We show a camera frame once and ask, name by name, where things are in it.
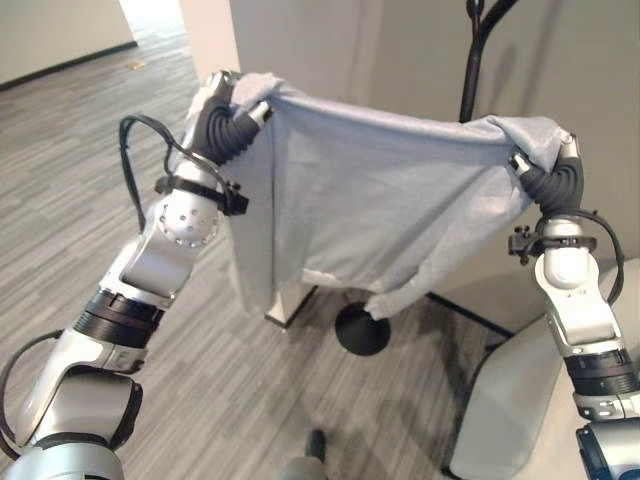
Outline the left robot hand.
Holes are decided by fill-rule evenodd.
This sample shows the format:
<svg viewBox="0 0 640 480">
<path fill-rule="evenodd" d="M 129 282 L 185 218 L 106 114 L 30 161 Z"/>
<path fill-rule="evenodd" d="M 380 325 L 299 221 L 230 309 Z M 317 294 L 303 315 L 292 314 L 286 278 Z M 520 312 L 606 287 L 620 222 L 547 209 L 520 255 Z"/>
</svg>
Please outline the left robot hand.
<svg viewBox="0 0 640 480">
<path fill-rule="evenodd" d="M 267 101 L 236 113 L 231 97 L 240 74 L 220 70 L 210 74 L 189 107 L 181 145 L 190 153 L 221 165 L 254 141 L 272 115 Z"/>
</svg>

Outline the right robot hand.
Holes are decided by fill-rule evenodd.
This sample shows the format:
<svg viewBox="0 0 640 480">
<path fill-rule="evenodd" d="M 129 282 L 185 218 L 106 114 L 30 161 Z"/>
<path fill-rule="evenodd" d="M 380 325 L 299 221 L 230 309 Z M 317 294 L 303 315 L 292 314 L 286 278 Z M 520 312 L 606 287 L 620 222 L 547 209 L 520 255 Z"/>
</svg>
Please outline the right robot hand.
<svg viewBox="0 0 640 480">
<path fill-rule="evenodd" d="M 512 151 L 509 165 L 543 216 L 559 215 L 561 211 L 581 207 L 584 170 L 574 133 L 561 141 L 555 165 L 550 172 L 534 165 L 519 148 Z"/>
</svg>

